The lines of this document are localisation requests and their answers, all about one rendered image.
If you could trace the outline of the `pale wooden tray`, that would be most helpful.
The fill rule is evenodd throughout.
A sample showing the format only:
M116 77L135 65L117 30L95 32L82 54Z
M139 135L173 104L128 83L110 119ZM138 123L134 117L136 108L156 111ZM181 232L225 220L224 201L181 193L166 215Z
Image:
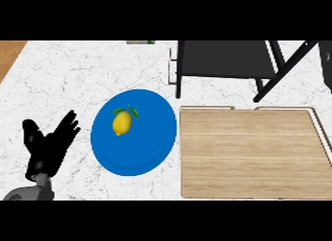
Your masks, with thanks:
M332 147L312 107L185 106L181 195L332 200Z

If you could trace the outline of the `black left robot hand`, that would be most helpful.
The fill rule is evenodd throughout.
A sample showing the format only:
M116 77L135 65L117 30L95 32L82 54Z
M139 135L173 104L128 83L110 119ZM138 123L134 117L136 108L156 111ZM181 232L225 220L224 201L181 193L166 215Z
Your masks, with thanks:
M64 116L57 130L48 135L42 134L39 126L33 120L23 121L24 145L32 154L26 178L35 182L39 173L54 177L60 171L60 166L77 136L82 131L77 114L70 111Z

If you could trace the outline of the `yellow lemon with leaves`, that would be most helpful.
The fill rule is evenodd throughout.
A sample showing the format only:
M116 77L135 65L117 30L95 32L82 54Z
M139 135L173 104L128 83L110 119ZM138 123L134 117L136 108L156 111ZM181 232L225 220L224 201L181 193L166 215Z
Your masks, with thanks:
M113 120L113 131L117 136L125 135L132 128L132 119L139 118L139 113L135 108L131 106L119 107L113 111L114 120Z

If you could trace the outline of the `black tiered shelf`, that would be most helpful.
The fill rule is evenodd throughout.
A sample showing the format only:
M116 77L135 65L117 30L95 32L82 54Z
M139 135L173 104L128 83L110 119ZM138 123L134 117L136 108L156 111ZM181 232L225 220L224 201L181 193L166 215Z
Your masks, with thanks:
M308 40L284 59L277 40L181 40L176 61L176 98L184 76L254 79L260 102L315 46L321 49L324 83L332 94L332 40Z

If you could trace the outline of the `blue oval plate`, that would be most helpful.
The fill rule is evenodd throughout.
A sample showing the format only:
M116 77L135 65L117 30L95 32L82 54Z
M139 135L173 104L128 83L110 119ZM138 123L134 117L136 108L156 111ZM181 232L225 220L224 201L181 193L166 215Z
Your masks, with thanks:
M117 136L113 131L113 111L120 107L136 110L131 131ZM178 137L178 119L167 100L147 89L117 94L97 115L91 145L104 168L117 175L135 176L151 171L165 161Z

